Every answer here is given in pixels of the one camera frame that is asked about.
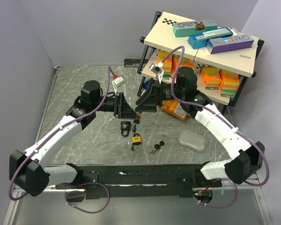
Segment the black padlock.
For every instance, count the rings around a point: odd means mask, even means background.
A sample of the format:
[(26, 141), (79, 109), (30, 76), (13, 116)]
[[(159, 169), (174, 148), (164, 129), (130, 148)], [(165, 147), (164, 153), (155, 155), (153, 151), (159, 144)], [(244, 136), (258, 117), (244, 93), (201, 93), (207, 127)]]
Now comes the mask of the black padlock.
[(129, 132), (131, 130), (131, 122), (130, 121), (122, 121), (120, 123), (120, 130), (121, 130), (121, 135), (123, 137), (129, 136)]

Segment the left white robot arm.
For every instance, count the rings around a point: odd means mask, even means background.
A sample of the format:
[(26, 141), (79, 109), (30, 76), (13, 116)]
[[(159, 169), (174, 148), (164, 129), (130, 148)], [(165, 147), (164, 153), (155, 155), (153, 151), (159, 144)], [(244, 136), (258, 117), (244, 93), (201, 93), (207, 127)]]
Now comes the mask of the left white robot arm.
[(51, 158), (72, 137), (84, 130), (96, 117), (96, 111), (113, 112), (118, 119), (139, 120), (139, 114), (127, 103), (122, 92), (114, 97), (102, 94), (98, 81), (87, 81), (80, 96), (63, 116), (58, 125), (41, 140), (24, 152), (15, 150), (9, 158), (8, 196), (13, 197), (14, 185), (25, 193), (37, 196), (51, 185), (67, 183), (72, 188), (79, 188), (83, 183), (83, 170), (71, 163), (49, 167)]

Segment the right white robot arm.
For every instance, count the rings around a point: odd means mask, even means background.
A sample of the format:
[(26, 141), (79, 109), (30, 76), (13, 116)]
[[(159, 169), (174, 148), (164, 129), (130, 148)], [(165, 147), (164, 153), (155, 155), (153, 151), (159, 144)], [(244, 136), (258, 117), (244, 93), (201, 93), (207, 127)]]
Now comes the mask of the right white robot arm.
[(261, 142), (241, 134), (217, 109), (204, 93), (197, 89), (197, 76), (191, 67), (181, 67), (171, 84), (158, 84), (154, 79), (136, 101), (137, 112), (155, 113), (165, 100), (177, 100), (183, 110), (202, 124), (222, 144), (229, 155), (228, 160), (204, 163), (195, 175), (196, 183), (207, 186), (214, 179), (230, 179), (235, 184), (247, 181), (262, 165), (265, 147)]

